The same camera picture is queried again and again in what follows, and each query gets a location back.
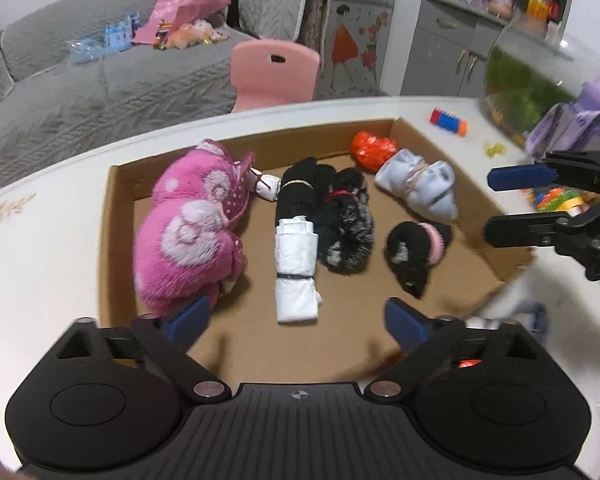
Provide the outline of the pink fluffy sock bundle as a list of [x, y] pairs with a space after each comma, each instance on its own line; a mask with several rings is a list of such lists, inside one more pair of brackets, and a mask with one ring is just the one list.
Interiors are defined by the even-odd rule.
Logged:
[[135, 291], [150, 312], [166, 315], [200, 297], [216, 304], [233, 289], [246, 266], [235, 228], [253, 159], [232, 159], [207, 139], [158, 179], [133, 247]]

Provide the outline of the light blue sock bundle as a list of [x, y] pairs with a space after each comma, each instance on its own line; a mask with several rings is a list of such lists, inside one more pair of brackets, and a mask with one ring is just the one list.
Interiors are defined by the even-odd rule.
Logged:
[[402, 148], [376, 172], [375, 183], [419, 217], [445, 224], [457, 220], [454, 169], [444, 160], [430, 164]]

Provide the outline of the black sock pink band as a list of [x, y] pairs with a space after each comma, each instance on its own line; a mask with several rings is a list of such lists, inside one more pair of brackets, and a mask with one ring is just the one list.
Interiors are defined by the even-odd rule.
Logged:
[[390, 231], [385, 258], [404, 292], [416, 299], [424, 296], [430, 271], [452, 240], [452, 228], [437, 222], [404, 221]]

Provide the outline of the white sock roll black band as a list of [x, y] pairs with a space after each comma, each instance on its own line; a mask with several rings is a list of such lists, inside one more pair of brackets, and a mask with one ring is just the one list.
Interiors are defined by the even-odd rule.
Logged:
[[303, 217], [282, 220], [275, 232], [274, 287], [278, 324], [313, 324], [322, 296], [316, 289], [318, 235]]

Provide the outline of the black grey striped sock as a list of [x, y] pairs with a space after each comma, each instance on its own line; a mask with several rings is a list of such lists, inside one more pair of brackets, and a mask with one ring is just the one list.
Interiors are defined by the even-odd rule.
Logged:
[[365, 177], [354, 167], [318, 165], [315, 184], [320, 203], [312, 222], [318, 260], [332, 272], [360, 272], [372, 252], [375, 226]]

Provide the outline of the orange plastic bag bundle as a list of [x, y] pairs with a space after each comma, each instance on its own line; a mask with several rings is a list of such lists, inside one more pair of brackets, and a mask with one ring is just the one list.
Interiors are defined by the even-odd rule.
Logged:
[[367, 131], [359, 131], [350, 145], [354, 160], [369, 172], [377, 172], [397, 151], [396, 142]]

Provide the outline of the red blue toy block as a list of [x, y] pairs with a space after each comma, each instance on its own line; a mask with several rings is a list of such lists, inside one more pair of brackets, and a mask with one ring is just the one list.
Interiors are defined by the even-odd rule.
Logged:
[[466, 120], [459, 118], [453, 114], [434, 108], [429, 116], [430, 124], [438, 126], [446, 131], [452, 132], [457, 136], [466, 136], [468, 123]]

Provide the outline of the glass fish tank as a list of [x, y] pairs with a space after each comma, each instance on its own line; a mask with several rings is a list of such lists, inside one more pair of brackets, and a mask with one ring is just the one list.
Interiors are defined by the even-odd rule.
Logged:
[[484, 107], [518, 146], [557, 103], [573, 101], [590, 81], [600, 82], [600, 55], [573, 36], [516, 13], [486, 59]]

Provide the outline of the small white rolled sock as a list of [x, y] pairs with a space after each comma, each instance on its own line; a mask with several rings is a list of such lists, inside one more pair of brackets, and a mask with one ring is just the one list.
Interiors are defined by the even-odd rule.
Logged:
[[280, 177], [274, 176], [274, 174], [264, 174], [263, 172], [251, 168], [247, 174], [247, 186], [251, 193], [257, 194], [257, 196], [267, 200], [270, 203], [275, 203], [277, 196], [282, 186]]

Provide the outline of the grey cabinet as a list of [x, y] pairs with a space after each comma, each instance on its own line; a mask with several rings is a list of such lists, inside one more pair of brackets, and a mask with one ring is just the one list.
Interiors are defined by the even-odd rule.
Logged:
[[[404, 96], [484, 96], [486, 58], [508, 24], [486, 0], [418, 0], [414, 36], [401, 93]], [[553, 22], [564, 26], [571, 0], [555, 0]], [[515, 8], [526, 10], [528, 0]]]

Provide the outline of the decorated refrigerator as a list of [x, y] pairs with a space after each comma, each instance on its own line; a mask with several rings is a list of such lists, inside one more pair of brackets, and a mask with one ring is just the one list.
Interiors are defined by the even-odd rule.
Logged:
[[394, 0], [330, 0], [318, 100], [376, 96]]

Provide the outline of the grey sofa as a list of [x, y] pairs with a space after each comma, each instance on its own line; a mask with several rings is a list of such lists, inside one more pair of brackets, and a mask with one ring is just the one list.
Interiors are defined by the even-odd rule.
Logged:
[[228, 0], [210, 23], [217, 44], [136, 44], [75, 63], [70, 46], [158, 0], [60, 0], [0, 32], [0, 188], [130, 136], [224, 115], [234, 106], [230, 56], [251, 39], [325, 47], [330, 0]]

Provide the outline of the blue toy castle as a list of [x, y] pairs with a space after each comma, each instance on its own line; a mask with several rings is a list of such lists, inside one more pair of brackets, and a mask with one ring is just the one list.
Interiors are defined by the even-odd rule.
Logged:
[[131, 49], [138, 26], [140, 14], [135, 12], [128, 14], [118, 24], [106, 25], [102, 40], [83, 38], [69, 41], [69, 63], [86, 64]]

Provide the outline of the plush toy pile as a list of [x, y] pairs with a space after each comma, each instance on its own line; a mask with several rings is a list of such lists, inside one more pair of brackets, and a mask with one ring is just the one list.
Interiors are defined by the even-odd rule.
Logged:
[[206, 20], [185, 23], [175, 29], [171, 23], [161, 23], [152, 46], [157, 50], [184, 50], [197, 44], [217, 44], [227, 40], [221, 29], [214, 28]]

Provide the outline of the pink plastic bag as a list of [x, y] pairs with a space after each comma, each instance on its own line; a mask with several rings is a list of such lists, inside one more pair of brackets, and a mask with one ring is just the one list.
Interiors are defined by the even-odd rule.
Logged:
[[206, 20], [224, 11], [230, 0], [156, 0], [149, 18], [134, 34], [134, 44], [153, 44], [160, 25], [169, 24], [167, 37], [182, 25]]

